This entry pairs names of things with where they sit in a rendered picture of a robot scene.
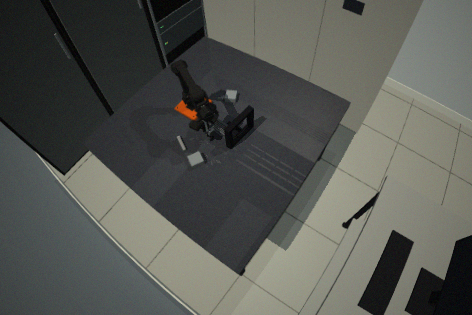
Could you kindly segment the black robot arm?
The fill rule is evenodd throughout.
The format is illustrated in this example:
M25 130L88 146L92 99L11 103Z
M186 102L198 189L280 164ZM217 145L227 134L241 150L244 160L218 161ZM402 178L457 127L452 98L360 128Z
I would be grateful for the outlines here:
M188 73L187 67L188 65L186 61L182 61L180 59L171 64L170 68L172 72L179 77L180 84L183 89L182 100L185 105L187 104L186 107L190 110L193 110L195 108L205 122L210 122L211 124L214 124L219 116L219 112L216 109L211 111L210 108L207 106L207 104L209 103L208 96L200 86L196 85L193 78ZM206 100L204 100L204 98L206 98Z

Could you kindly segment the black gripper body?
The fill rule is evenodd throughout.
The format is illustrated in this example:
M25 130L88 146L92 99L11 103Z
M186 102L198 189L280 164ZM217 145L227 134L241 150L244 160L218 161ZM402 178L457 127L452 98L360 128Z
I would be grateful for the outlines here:
M216 105L209 102L207 104L207 106L210 108L211 111L215 110L216 109ZM191 122L188 124L189 128L195 130L195 131L199 131L199 129L201 128L202 126L202 121L203 121L203 118L201 117L201 115L199 114L198 111L196 111L196 109L194 109L194 111L196 112L195 116L198 117L197 121L195 120L191 120Z

